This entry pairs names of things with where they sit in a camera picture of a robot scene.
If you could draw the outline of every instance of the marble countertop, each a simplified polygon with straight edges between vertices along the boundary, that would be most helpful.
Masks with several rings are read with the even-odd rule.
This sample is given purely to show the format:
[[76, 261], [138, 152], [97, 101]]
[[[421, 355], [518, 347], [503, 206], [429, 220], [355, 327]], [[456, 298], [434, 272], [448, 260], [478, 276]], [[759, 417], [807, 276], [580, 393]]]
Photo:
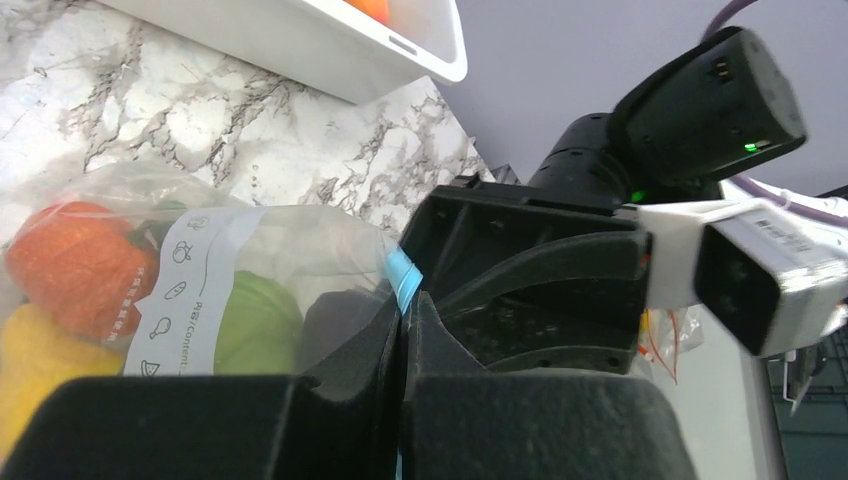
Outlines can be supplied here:
[[0, 0], [0, 192], [152, 160], [256, 205], [329, 204], [400, 231], [489, 173], [433, 82], [353, 106], [93, 1]]

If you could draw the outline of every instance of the gray wall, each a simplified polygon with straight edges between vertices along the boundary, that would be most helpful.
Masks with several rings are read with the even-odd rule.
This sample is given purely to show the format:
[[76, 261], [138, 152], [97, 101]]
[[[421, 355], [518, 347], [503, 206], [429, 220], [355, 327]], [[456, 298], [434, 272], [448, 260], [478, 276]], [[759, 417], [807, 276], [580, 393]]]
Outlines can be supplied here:
[[[611, 110], [694, 46], [726, 0], [457, 3], [469, 74], [441, 90], [483, 158], [526, 181], [572, 120]], [[848, 184], [848, 2], [762, 0], [733, 23], [763, 37], [811, 132], [802, 149], [750, 173], [806, 194]]]

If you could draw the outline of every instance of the wire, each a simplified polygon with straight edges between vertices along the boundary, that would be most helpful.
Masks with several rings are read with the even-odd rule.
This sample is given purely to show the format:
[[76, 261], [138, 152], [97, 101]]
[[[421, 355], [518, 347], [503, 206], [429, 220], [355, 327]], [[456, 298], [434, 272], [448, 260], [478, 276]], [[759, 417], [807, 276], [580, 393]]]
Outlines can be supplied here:
[[[705, 41], [715, 34], [717, 31], [724, 26], [734, 15], [741, 12], [743, 9], [753, 5], [758, 0], [731, 0], [730, 3], [724, 6], [720, 12], [713, 18], [710, 22], [707, 29], [704, 31], [704, 35], [701, 38], [701, 41]], [[760, 197], [770, 200], [776, 205], [785, 205], [786, 210], [790, 211], [800, 217], [804, 217], [810, 220], [815, 220], [816, 222], [824, 223], [825, 225], [832, 225], [834, 227], [846, 228], [848, 229], [848, 218], [841, 217], [839, 215], [833, 215], [828, 212], [823, 212], [819, 209], [808, 207], [807, 205], [801, 205], [798, 203], [789, 203], [786, 205], [786, 199], [780, 195], [776, 195], [773, 192], [768, 191], [762, 185], [758, 184], [754, 180], [752, 180], [747, 175], [734, 175], [728, 179], [733, 185], [742, 190], [743, 192], [751, 195], [752, 197]]]

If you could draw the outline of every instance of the white label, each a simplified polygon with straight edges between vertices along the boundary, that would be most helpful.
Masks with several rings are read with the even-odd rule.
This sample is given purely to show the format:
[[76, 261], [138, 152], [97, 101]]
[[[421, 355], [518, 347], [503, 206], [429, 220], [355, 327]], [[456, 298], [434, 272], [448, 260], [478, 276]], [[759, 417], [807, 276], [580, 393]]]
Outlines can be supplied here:
[[165, 236], [159, 278], [141, 313], [124, 375], [211, 375], [236, 256], [267, 209], [203, 208], [183, 214]]

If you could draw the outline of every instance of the orange pumpkin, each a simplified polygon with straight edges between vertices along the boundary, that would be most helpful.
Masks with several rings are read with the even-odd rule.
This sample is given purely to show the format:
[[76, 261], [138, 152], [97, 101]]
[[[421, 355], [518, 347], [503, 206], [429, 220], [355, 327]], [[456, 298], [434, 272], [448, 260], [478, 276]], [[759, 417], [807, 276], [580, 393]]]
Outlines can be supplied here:
[[153, 289], [156, 252], [111, 210], [70, 202], [30, 217], [6, 252], [6, 269], [30, 302], [66, 330], [104, 340], [135, 333], [133, 306]]

